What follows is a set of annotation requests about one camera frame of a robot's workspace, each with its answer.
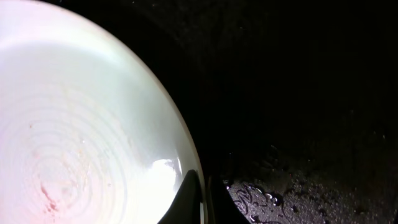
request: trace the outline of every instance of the dark surface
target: dark surface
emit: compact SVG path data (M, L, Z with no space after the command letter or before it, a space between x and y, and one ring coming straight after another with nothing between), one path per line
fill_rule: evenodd
M143 59L187 122L205 175L235 180L229 192L250 222L394 221L395 2L52 3ZM249 184L264 193L257 205L271 203L265 192L284 205L259 210Z

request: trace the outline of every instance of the water droplet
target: water droplet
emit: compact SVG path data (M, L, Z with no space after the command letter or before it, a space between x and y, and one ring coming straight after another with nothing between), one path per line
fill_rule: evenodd
M292 209L292 211L294 213L298 213L299 212L298 208L295 205L293 205L291 209Z
M269 193L266 193L266 197L267 197L267 199L272 199L272 195Z
M251 220L253 223L261 223L261 221L260 221L258 215L251 215L251 216L250 216L250 220Z

